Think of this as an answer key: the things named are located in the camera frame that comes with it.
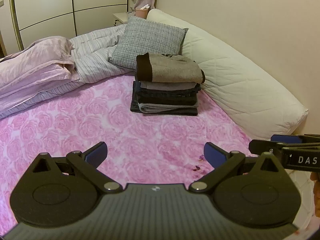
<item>sliding door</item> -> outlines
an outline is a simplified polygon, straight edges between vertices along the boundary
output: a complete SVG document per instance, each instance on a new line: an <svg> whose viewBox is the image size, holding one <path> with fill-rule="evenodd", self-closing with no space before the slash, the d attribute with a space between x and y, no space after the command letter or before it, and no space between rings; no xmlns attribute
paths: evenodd
<svg viewBox="0 0 320 240"><path fill-rule="evenodd" d="M23 47L49 36L71 39L112 27L113 13L126 12L128 0L14 0Z"/></svg>

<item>gray plaid pillow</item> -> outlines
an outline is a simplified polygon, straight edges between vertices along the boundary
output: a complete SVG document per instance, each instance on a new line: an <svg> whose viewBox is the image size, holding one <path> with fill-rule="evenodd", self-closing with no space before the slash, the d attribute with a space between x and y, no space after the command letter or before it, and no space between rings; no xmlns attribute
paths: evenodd
<svg viewBox="0 0 320 240"><path fill-rule="evenodd" d="M121 41L112 53L110 63L136 69L137 55L147 52L177 55L187 31L187 28L181 29L132 16Z"/></svg>

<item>pink bedding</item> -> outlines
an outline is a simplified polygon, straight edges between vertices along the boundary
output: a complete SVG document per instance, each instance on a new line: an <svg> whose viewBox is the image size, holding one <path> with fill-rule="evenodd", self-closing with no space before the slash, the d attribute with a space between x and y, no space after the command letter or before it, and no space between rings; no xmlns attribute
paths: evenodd
<svg viewBox="0 0 320 240"><path fill-rule="evenodd" d="M206 142L250 155L250 138L203 91L196 117L130 112L133 80L125 75L84 85L0 120L0 235L16 224L10 193L40 152L65 156L105 141L108 158L99 170L123 186L187 187L213 169L200 157ZM193 171L196 165L200 170Z"/></svg>
<svg viewBox="0 0 320 240"><path fill-rule="evenodd" d="M0 59L0 114L48 91L79 80L71 41L53 36Z"/></svg>

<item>white quilted cushion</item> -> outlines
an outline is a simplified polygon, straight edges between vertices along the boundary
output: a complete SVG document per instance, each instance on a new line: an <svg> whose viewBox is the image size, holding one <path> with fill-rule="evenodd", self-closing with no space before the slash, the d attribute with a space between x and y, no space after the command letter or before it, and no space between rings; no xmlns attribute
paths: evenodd
<svg viewBox="0 0 320 240"><path fill-rule="evenodd" d="M283 85L223 41L158 9L147 19L189 28L182 54L198 63L206 76L204 91L251 138L291 134L307 116Z"/></svg>

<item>beige wall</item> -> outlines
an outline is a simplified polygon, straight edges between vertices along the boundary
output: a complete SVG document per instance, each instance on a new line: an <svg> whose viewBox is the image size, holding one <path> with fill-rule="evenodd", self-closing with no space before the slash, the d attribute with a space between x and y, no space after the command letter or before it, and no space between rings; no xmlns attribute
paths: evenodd
<svg viewBox="0 0 320 240"><path fill-rule="evenodd" d="M18 52L19 47L13 29L9 0L4 0L4 6L0 7L0 30L7 54Z"/></svg>
<svg viewBox="0 0 320 240"><path fill-rule="evenodd" d="M320 0L157 0L156 8L223 40L271 74L320 134Z"/></svg>

